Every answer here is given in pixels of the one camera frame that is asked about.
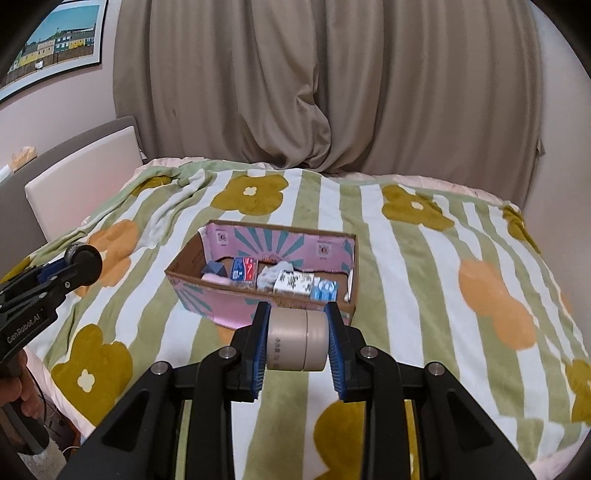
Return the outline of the person's left hand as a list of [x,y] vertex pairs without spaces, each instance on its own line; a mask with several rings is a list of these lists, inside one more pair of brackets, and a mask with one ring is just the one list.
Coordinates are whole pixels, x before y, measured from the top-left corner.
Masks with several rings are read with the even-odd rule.
[[23,414],[30,418],[39,419],[43,414],[43,402],[38,394],[33,377],[27,369],[28,357],[24,350],[16,356],[21,367],[21,374],[17,377],[2,378],[0,380],[0,403],[5,404],[21,400]]

